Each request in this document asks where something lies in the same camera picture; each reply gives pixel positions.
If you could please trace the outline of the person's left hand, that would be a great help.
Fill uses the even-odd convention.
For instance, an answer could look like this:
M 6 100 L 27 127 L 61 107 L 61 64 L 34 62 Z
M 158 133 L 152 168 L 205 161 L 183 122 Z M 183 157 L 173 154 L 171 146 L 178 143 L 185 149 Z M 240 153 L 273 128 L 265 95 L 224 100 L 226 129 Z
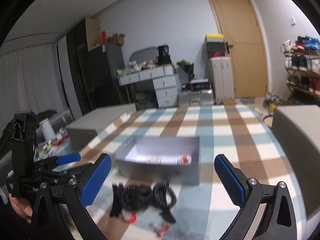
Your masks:
M 9 200 L 13 210 L 23 218 L 27 223 L 31 223 L 31 217 L 33 215 L 33 210 L 30 203 L 21 197 L 13 197 L 9 194 Z

